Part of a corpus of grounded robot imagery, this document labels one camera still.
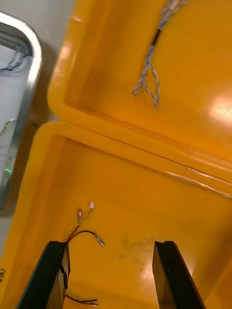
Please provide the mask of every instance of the open case lid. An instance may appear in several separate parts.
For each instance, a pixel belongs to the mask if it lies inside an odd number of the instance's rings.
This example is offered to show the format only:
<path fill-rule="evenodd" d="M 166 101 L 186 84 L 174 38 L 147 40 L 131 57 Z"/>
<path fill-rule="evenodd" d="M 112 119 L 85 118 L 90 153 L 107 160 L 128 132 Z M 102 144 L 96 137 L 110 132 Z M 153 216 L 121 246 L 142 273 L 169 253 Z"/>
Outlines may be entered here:
<path fill-rule="evenodd" d="M 70 243 L 69 290 L 99 308 L 158 308 L 152 273 L 155 241 L 173 240 L 204 301 L 231 308 L 231 199 L 225 182 L 174 177 L 185 167 L 63 122 L 39 129 L 22 182 L 0 269 L 0 308 L 17 306 L 50 241 L 63 241 L 95 209 Z M 221 290 L 221 283 L 227 283 Z M 64 309 L 76 303 L 65 299 Z"/>
<path fill-rule="evenodd" d="M 160 100 L 138 82 L 165 0 L 78 0 L 48 101 L 62 120 L 232 181 L 232 2 L 189 1 L 152 64 Z M 148 72 L 147 84 L 155 91 Z"/>

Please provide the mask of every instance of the braided wire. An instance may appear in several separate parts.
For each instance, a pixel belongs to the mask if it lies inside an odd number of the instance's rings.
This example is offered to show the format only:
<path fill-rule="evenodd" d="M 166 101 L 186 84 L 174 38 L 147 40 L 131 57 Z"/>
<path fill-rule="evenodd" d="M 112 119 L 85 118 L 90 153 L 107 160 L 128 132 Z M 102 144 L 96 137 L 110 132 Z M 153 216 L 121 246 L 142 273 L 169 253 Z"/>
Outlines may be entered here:
<path fill-rule="evenodd" d="M 171 17 L 176 14 L 182 6 L 184 6 L 189 0 L 169 0 L 168 3 L 164 6 L 162 14 L 161 14 L 161 20 L 159 22 L 159 26 L 158 29 L 162 30 L 164 25 L 166 25 L 169 20 L 171 19 Z M 159 82 L 159 77 L 157 72 L 153 69 L 152 63 L 151 63 L 151 59 L 154 53 L 154 49 L 155 49 L 155 45 L 151 45 L 149 52 L 146 56 L 145 59 L 145 64 L 144 64 L 144 68 L 143 68 L 143 72 L 141 75 L 141 78 L 139 80 L 139 82 L 137 83 L 137 85 L 135 86 L 135 88 L 133 89 L 132 94 L 133 95 L 137 95 L 142 86 L 144 86 L 145 90 L 148 92 L 148 94 L 153 98 L 154 100 L 154 107 L 157 107 L 159 98 L 160 98 L 160 82 Z M 146 85 L 146 72 L 148 70 L 148 68 L 151 69 L 152 71 L 152 75 L 156 80 L 156 95 L 154 95 L 148 88 Z"/>

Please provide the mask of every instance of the gray floor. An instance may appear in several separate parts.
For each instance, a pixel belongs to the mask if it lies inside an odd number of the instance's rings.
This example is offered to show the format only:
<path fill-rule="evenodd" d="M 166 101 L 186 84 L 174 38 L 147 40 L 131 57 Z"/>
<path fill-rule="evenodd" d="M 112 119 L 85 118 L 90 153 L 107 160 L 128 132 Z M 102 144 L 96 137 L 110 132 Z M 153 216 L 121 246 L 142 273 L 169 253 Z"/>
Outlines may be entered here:
<path fill-rule="evenodd" d="M 46 91 L 57 55 L 62 45 L 67 22 L 75 0 L 0 0 L 0 10 L 27 22 L 38 34 L 43 50 L 40 87 L 41 106 L 46 104 Z M 0 217 L 0 257 L 12 216 Z"/>

